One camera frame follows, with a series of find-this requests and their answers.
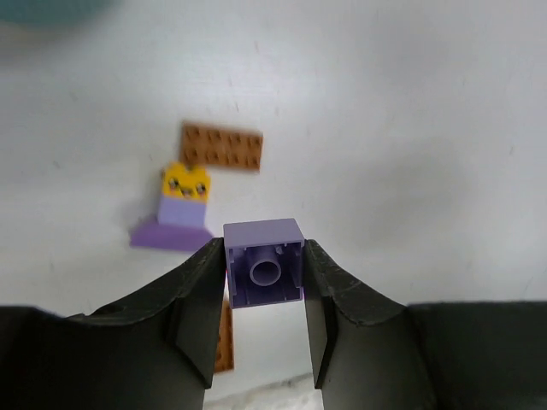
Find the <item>purple square lego brick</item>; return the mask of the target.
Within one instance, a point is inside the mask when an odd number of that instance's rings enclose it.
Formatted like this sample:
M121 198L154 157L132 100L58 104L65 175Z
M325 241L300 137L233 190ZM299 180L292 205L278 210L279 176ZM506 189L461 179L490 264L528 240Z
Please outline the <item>purple square lego brick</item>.
M304 236L293 218L223 226L231 308L251 308L303 297Z

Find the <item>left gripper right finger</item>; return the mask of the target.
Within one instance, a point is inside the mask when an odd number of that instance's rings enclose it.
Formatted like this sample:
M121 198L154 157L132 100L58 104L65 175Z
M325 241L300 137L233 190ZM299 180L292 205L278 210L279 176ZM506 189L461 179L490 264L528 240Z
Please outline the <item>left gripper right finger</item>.
M303 286L315 387L327 409L543 409L544 302L404 306L314 240Z

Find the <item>purple arch lego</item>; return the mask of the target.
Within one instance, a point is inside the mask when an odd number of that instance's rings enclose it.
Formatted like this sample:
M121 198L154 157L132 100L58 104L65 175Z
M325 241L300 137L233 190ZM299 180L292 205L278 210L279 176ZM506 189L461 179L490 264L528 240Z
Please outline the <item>purple arch lego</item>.
M195 252L213 238L205 226L207 204L162 196L156 215L130 233L130 246Z

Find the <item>teal divided round container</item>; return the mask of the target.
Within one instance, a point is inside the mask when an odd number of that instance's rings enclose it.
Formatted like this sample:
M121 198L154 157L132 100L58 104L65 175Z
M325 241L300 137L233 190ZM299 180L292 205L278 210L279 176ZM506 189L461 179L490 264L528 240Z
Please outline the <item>teal divided round container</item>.
M79 24L109 9L109 0L1 0L1 22L23 26Z

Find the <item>brown lego plate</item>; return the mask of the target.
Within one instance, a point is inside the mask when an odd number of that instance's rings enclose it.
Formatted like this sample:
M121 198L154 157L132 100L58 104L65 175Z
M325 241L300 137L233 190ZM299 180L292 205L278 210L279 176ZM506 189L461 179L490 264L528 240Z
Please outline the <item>brown lego plate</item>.
M191 166L258 172L263 134L254 130L186 121L181 127L179 160Z

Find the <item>brown printed lego tile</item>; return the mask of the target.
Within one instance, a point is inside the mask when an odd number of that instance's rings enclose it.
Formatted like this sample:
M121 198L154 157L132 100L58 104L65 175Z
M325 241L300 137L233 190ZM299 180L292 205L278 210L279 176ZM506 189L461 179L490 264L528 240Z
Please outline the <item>brown printed lego tile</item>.
M234 369L234 348L232 309L229 301L224 300L221 309L221 320L215 358L215 373Z

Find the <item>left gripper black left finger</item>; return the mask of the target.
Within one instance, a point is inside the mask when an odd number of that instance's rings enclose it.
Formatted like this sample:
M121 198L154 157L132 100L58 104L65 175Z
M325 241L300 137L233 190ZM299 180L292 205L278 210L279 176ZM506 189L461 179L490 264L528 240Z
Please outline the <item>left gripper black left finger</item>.
M2 408L201 408L214 373L225 270L215 238L89 315L3 307Z

